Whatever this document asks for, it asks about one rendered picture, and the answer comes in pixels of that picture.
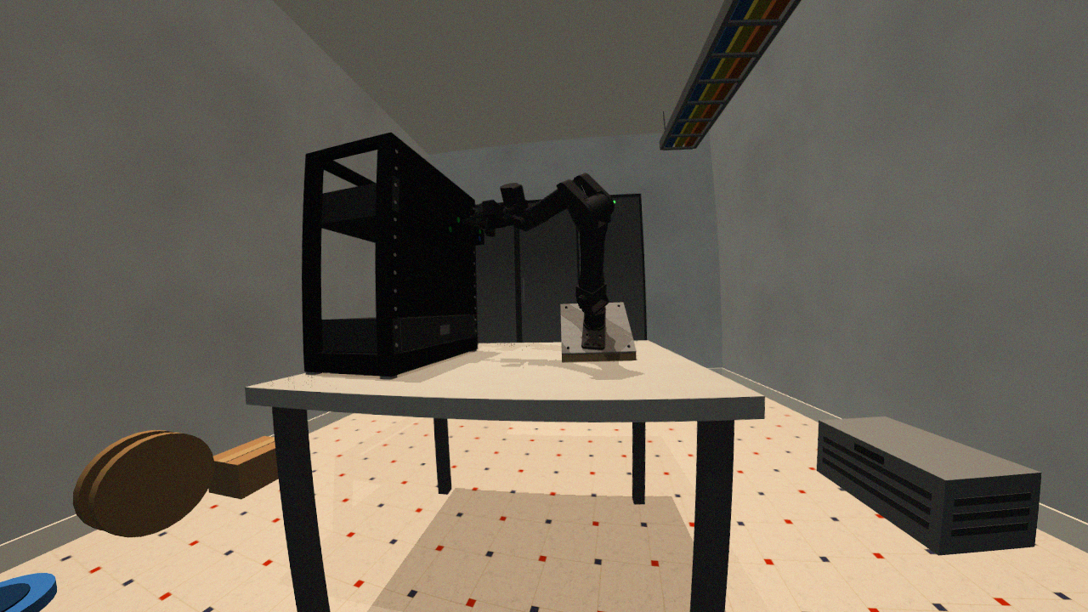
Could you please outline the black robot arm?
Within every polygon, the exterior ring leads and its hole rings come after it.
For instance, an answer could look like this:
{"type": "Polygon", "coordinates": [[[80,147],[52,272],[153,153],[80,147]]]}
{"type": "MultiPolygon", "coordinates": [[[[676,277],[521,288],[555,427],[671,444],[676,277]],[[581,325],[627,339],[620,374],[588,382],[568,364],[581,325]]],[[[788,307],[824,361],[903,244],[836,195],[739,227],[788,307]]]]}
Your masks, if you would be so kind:
{"type": "Polygon", "coordinates": [[[604,351],[605,306],[609,303],[607,284],[604,283],[604,241],[615,209],[613,197],[588,173],[566,179],[557,184],[557,189],[531,207],[521,184],[504,184],[500,196],[504,205],[490,199],[477,206],[477,215],[487,219],[491,229],[514,225],[530,231],[568,207],[581,237],[581,276],[574,287],[576,303],[584,311],[581,347],[604,351]],[[502,217],[504,206],[507,207],[504,215],[506,225],[502,217]]]}

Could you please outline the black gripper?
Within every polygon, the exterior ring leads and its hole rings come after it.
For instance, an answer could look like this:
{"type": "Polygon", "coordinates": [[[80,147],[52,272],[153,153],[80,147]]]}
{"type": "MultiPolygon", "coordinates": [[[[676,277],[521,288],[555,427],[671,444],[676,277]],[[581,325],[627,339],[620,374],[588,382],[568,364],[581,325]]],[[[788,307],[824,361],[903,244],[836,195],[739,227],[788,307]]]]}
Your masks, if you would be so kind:
{"type": "Polygon", "coordinates": [[[495,229],[491,229],[487,227],[487,219],[479,218],[479,215],[477,213],[471,216],[469,219],[466,219],[462,223],[465,225],[472,225],[485,229],[485,233],[487,236],[495,236],[495,229]]]}

